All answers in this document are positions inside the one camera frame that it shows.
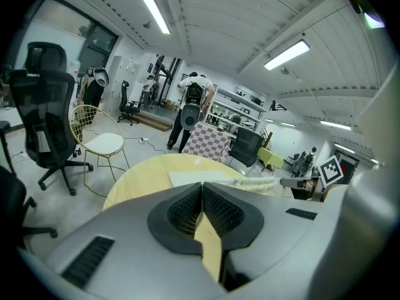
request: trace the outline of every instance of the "gold metal chair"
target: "gold metal chair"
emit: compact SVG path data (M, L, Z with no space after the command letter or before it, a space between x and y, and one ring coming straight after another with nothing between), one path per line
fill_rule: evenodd
M85 149L84 162L86 162L86 154L89 151L97 155L98 167L109 167L112 177L116 181L113 168L110 163L110 157L122 151L129 167L128 160L124 152L124 136L112 117L110 117L103 110L89 106L87 104L77 106L69 117L69 127L71 128L72 135L79 145ZM108 166L99 165L99 157L104 157L108 161ZM86 184L86 171L83 172L84 185L93 193L102 196Z

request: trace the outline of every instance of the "wooden step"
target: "wooden step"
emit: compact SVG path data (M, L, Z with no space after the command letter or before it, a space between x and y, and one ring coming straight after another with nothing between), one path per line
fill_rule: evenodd
M135 121L137 121L139 123L143 123L143 124L145 124L145 125L147 125L149 127L152 127L154 129L161 130L161 131L164 131L164 132L170 130L173 127L172 123L166 123L166 122L163 122L163 121L158 121L158 120L155 120L155 119L153 119L153 118L151 118L149 116L144 116L144 115L142 115L140 113L134 114L132 116L132 120L135 120Z

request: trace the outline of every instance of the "black vent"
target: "black vent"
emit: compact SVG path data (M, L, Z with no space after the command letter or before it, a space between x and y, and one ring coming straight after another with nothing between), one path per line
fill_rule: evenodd
M244 213L241 208L225 200L208 187L203 186L202 193L204 212L220 238L242 223Z
M305 218L309 220L314 220L317 216L317 213L311 211L305 211L296 209L295 207L291 207L290 209L286 210L286 213L292 214L293 216L297 216L300 218Z
M61 276L83 289L113 244L114 240L95 237Z
M194 237L201 212L201 186L168 208L167 217L175 229Z

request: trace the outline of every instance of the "light fixture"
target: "light fixture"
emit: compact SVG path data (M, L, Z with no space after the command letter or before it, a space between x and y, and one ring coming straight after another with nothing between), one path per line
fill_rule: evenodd
M285 126L289 126L289 127L296 127L294 124L290 124L290 123L281 122L281 124L284 124Z
M337 123L331 123L327 121L321 121L322 124L325 124L327 126L335 127L335 128L341 128L341 129L346 129L351 131L351 127L349 126L343 126L342 124L337 124Z
M335 146L337 146L338 148L341 148L343 150L349 151L350 153L353 153L353 154L355 153L353 150L346 148L344 146L341 146L340 144L335 143Z
M364 13L364 17L367 20L368 26L371 29L377 29L377 28L385 28L385 25L382 21L374 19L373 17L371 17L368 13Z
M293 59L302 53L306 53L309 50L310 50L309 45L306 44L306 42L304 40L300 40L295 45L291 46L289 49L283 51L281 54L276 56L274 59L267 62L264 65L264 67L267 70L272 70L272 69L280 66L281 64L284 64L286 61L289 61L290 59Z
M158 26L160 27L162 33L164 34L169 34L169 29L167 27L167 24L164 21L163 16L161 15L160 10L157 7L157 4L155 0L143 0L144 3L146 3L146 6L149 8L152 16L156 20Z

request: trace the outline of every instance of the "round table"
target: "round table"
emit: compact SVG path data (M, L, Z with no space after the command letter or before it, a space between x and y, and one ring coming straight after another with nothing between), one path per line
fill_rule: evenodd
M230 178L244 178L217 161L193 154L163 154L140 162L126 171L112 187L103 210L125 200L146 196L173 187L168 172L222 171ZM202 243L202 263L217 281L221 263L221 240L205 215L199 223L195 240Z

